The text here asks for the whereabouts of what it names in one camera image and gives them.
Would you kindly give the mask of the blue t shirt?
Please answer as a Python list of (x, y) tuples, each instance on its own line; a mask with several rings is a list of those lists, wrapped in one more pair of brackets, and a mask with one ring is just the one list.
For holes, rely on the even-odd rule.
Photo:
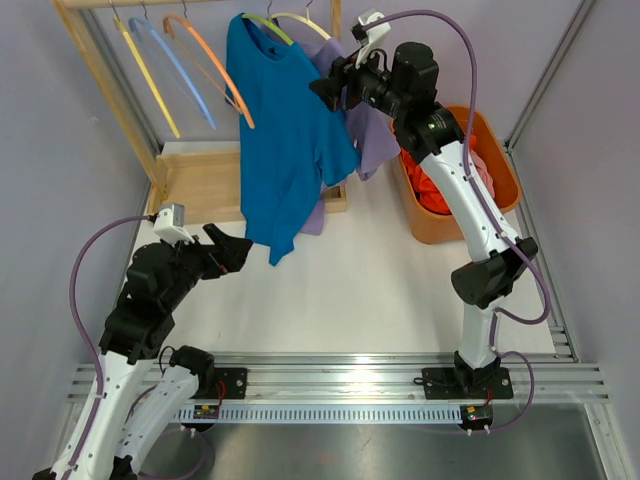
[(277, 265), (320, 200), (342, 183), (360, 156), (342, 113), (311, 91), (320, 75), (297, 44), (272, 40), (237, 15), (227, 32), (226, 68), (254, 124), (241, 124), (241, 213), (245, 235)]

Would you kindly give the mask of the green hanger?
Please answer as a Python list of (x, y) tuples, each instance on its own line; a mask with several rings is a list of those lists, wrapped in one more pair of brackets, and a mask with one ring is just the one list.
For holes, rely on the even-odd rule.
[(270, 17), (266, 18), (257, 14), (243, 13), (241, 15), (243, 19), (252, 20), (259, 25), (266, 27), (273, 32), (278, 38), (280, 38), (287, 46), (294, 44), (294, 40), (284, 32)]

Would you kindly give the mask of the orange t shirt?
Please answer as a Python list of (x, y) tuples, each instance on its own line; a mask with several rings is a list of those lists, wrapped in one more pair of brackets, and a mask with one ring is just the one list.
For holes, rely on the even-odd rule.
[(450, 215), (449, 206), (435, 183), (414, 162), (411, 154), (404, 147), (400, 148), (400, 158), (418, 203), (434, 214)]

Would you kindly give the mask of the pink t shirt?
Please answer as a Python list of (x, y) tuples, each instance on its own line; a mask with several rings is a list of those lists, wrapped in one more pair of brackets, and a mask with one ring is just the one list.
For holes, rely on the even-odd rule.
[(471, 151), (471, 158), (477, 170), (477, 173), (483, 181), (489, 195), (492, 199), (496, 197), (494, 180), (484, 160), (474, 151)]

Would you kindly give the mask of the light blue hanger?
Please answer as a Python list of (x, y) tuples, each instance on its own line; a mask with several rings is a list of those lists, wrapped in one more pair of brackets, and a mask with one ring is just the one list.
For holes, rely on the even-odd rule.
[(164, 37), (150, 23), (146, 14), (144, 18), (130, 17), (127, 20), (126, 27), (132, 34), (133, 40), (145, 62), (153, 61), (178, 90), (197, 108), (208, 125), (215, 130), (217, 126), (214, 117), (196, 84)]

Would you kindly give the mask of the yellow hanger with metal hook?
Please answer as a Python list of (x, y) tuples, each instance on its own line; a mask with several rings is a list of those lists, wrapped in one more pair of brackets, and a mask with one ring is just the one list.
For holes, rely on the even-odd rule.
[(156, 102), (156, 105), (159, 107), (167, 125), (169, 126), (171, 132), (173, 133), (174, 137), (176, 139), (180, 139), (181, 138), (181, 134), (180, 131), (175, 123), (175, 120), (173, 118), (173, 116), (171, 115), (166, 102), (162, 96), (162, 94), (160, 93), (154, 79), (153, 76), (151, 75), (148, 66), (143, 58), (143, 56), (140, 53), (140, 50), (138, 49), (135, 41), (133, 40), (132, 34), (130, 33), (130, 31), (128, 30), (128, 28), (125, 26), (124, 22), (121, 20), (114, 4), (112, 1), (109, 2), (113, 13), (114, 13), (114, 17), (113, 17), (113, 23), (114, 26), (116, 28), (116, 30), (119, 32), (119, 34), (122, 36), (129, 52), (131, 53), (140, 73), (142, 74), (147, 87), (149, 88), (151, 94), (154, 97), (154, 100)]

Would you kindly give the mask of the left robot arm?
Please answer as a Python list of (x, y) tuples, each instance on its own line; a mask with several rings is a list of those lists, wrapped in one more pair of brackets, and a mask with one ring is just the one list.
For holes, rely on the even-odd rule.
[(200, 281), (240, 271), (253, 246), (214, 224), (203, 244), (182, 229), (138, 248), (105, 330), (93, 348), (95, 378), (66, 448), (37, 479), (137, 479), (151, 448), (190, 398), (221, 390), (213, 355), (174, 351), (140, 407), (136, 394), (175, 322), (173, 313)]

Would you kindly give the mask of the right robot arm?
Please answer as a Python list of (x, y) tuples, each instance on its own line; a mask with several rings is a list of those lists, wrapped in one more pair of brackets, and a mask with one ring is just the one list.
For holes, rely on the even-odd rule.
[(397, 142), (443, 195), (467, 244), (470, 262), (451, 274), (464, 304), (461, 345), (452, 366), (426, 368), (418, 381), (429, 400), (511, 399), (511, 378), (494, 345), (494, 313), (538, 246), (533, 238), (520, 238), (501, 215), (477, 174), (467, 134), (437, 102), (432, 50), (405, 42), (397, 47), (390, 70), (379, 68), (379, 58), (373, 53), (359, 62), (355, 54), (339, 56), (310, 88), (332, 111), (365, 103), (391, 117)]

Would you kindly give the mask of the cream hanger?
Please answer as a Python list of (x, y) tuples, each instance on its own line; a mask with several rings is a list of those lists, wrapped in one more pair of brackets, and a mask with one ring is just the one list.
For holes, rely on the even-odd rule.
[(269, 14), (269, 18), (270, 19), (290, 19), (290, 20), (294, 20), (297, 21), (298, 23), (308, 27), (310, 30), (314, 31), (317, 35), (319, 35), (322, 39), (324, 40), (329, 40), (331, 38), (331, 35), (325, 30), (323, 29), (320, 25), (318, 25), (316, 22), (314, 22), (311, 19), (311, 15), (310, 15), (310, 7), (311, 5), (314, 3), (313, 0), (309, 0), (306, 2), (305, 4), (305, 15), (300, 15), (297, 13), (293, 13), (293, 12), (277, 12), (277, 13), (270, 13)]

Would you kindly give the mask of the lavender t shirt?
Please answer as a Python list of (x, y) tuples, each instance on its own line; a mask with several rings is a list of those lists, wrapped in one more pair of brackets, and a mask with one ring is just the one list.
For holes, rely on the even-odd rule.
[[(321, 45), (301, 43), (300, 46), (322, 76), (328, 75), (338, 56), (347, 56), (340, 41), (334, 37)], [(345, 118), (349, 137), (360, 155), (356, 172), (361, 181), (367, 181), (385, 162), (400, 154), (400, 147), (386, 121), (371, 106), (359, 103), (346, 111)]]

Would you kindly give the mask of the wooden clothes rack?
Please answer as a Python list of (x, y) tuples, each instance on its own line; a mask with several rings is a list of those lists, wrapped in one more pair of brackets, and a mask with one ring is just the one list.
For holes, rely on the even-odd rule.
[(248, 3), (112, 1), (125, 26), (130, 17), (146, 14), (214, 117), (215, 130), (164, 72), (146, 61), (181, 133), (176, 139), (114, 26), (109, 2), (53, 6), (149, 179), (146, 211), (180, 203), (188, 224), (242, 220), (239, 127), (254, 121), (226, 68), (226, 36), (234, 16), (268, 16)]

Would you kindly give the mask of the orange plastic basket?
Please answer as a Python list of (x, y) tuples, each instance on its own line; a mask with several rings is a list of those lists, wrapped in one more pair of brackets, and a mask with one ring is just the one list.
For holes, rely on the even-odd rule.
[[(496, 197), (493, 199), (503, 213), (515, 209), (521, 198), (519, 182), (485, 117), (477, 112), (470, 142), (486, 163), (493, 177)], [(416, 240), (433, 245), (461, 240), (462, 232), (452, 216), (437, 215), (425, 210), (416, 200), (400, 155), (392, 161), (391, 171), (404, 207), (409, 228)]]

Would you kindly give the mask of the aluminium mounting rail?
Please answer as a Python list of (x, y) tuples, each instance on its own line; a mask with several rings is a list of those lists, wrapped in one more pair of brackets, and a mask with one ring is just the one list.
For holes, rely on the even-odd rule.
[[(417, 404), (413, 383), (426, 367), (448, 367), (446, 354), (249, 354), (216, 352), (218, 367), (248, 370), (247, 404)], [(570, 356), (529, 354), (537, 404), (608, 403), (594, 363)]]

